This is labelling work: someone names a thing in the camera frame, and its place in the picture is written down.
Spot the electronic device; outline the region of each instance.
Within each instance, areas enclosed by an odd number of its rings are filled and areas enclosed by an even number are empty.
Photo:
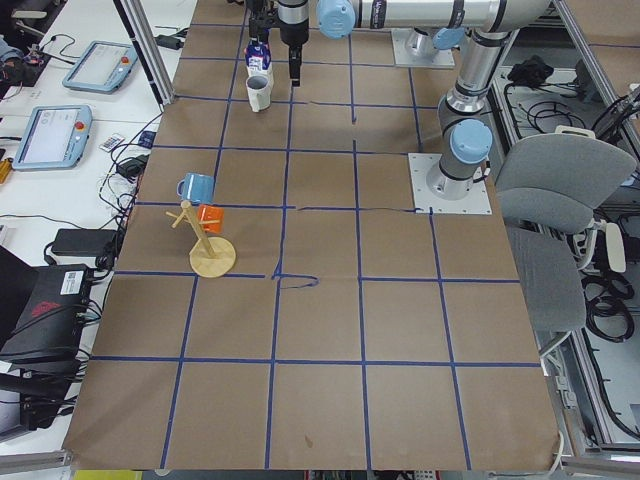
[[[31,267],[0,246],[0,353],[21,368],[72,360],[91,283],[86,265]]]
[[[156,139],[156,132],[151,130],[145,130],[140,134],[140,138],[138,138],[138,145],[144,148],[151,149],[153,147],[153,142]]]
[[[91,42],[62,85],[73,90],[111,93],[131,73],[138,61],[132,45],[112,42]]]
[[[51,245],[51,253],[59,256],[97,257],[114,248],[116,230],[61,228]]]
[[[73,167],[82,157],[91,120],[91,109],[87,105],[34,108],[13,160],[13,169]]]
[[[105,152],[111,152],[114,148],[124,142],[124,137],[119,133],[112,133],[109,138],[107,138],[104,142],[98,145],[100,150],[104,150]]]

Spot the screen display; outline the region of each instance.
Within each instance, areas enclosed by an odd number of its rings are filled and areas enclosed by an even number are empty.
[[[126,47],[97,43],[69,80],[90,85],[104,85],[126,53]]]
[[[29,132],[21,162],[62,162],[80,110],[41,110]]]

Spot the gray office chair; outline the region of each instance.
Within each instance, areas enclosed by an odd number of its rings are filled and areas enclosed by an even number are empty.
[[[598,230],[606,231],[608,241],[619,235],[615,224],[595,222],[593,210],[635,168],[628,153],[583,134],[535,135],[516,143],[507,155],[496,189],[529,317],[534,330],[555,334],[541,348],[541,357],[585,326],[578,267],[589,264]],[[576,260],[566,241],[514,226],[522,221],[568,235],[587,230],[586,259]],[[624,253],[621,238],[617,242],[608,250],[610,263],[619,269]]]

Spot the table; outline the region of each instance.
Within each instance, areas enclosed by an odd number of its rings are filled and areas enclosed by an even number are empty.
[[[176,30],[157,28],[157,26],[175,26],[176,28],[188,26],[196,2],[195,0],[146,0],[142,3],[154,35],[170,35]],[[68,0],[41,45],[49,41],[53,35],[60,33],[69,34],[76,39],[76,43],[65,51],[68,55],[81,55],[93,40],[130,43],[113,3],[108,0],[97,2]],[[55,55],[67,43],[69,43],[68,39],[60,37],[45,50]],[[160,51],[167,71],[173,78],[180,52],[167,48],[160,48]],[[0,116],[28,116],[36,106],[74,103],[89,105],[94,118],[98,120],[147,122],[160,113],[140,65],[133,68],[130,76],[118,90],[106,95],[63,87],[62,80],[71,68],[71,65],[51,59],[35,87],[25,87],[15,97],[0,102]],[[10,89],[7,96],[16,91],[16,88]]]
[[[441,151],[455,72],[393,68],[388,31],[312,30],[293,92],[274,40],[254,114],[242,12],[221,23],[211,5],[64,444],[77,465],[548,468],[557,426],[493,191],[492,216],[413,211],[406,154]],[[238,261],[220,279],[193,274],[193,233],[165,214],[189,171],[216,177],[226,209]]]
[[[186,26],[195,8],[195,1],[191,0],[148,0],[143,3],[149,9],[152,25]],[[161,31],[166,33],[165,30],[157,30],[157,33]],[[84,46],[95,38],[126,41],[124,28],[109,0],[92,2],[68,0],[51,27],[49,36],[61,32],[71,34],[77,39],[78,51],[71,50],[67,53],[80,53]],[[162,55],[169,73],[173,75],[179,52],[163,51]],[[67,70],[61,65],[64,64],[53,60],[47,66],[37,87],[25,88],[14,98],[0,102],[0,116],[3,117],[0,123],[0,135],[22,136],[31,110],[35,106],[88,104],[92,108],[94,122],[83,157],[71,170],[12,172],[6,184],[0,187],[1,213],[44,214],[86,228],[97,228],[113,215],[110,207],[98,199],[100,183],[111,166],[109,155],[99,150],[98,145],[114,132],[124,135],[127,139],[132,138],[160,111],[140,67],[134,70],[121,89],[111,95],[101,95],[63,88],[60,82]],[[156,121],[149,129],[156,130],[157,126]],[[0,143],[7,149],[7,156],[15,154],[17,142],[1,140]],[[127,150],[127,154],[140,153],[148,153],[148,150],[137,147]],[[131,185],[126,182],[112,183],[116,190],[121,188],[121,191],[128,191],[131,188]],[[68,227],[65,224],[36,218],[2,218],[0,222],[11,229],[4,245],[34,266],[44,265],[43,247],[53,240],[58,228]],[[61,261],[73,263],[78,259]],[[106,283],[94,287],[92,298],[101,301],[106,294],[106,287]],[[94,326],[87,327],[83,331],[82,346],[90,349],[96,330],[97,327]],[[77,386],[72,387],[72,394],[77,393],[77,390]],[[38,430],[0,443],[0,455],[59,450],[68,430],[69,421],[69,417],[58,418],[49,429]],[[38,475],[57,478],[60,474],[56,470],[40,472]]]

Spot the wire bundle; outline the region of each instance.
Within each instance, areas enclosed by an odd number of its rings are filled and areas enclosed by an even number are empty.
[[[622,284],[624,290],[618,288],[617,284]],[[592,298],[587,297],[587,290],[590,285],[600,287],[600,292]],[[635,292],[627,279],[616,272],[606,272],[602,277],[587,275],[582,279],[582,287],[585,290],[586,324],[589,331],[608,342],[622,343],[629,340],[635,333],[635,323],[623,300],[630,300],[634,297]],[[625,331],[620,335],[612,335],[605,332],[596,322],[597,318],[619,316],[622,316],[625,321]]]

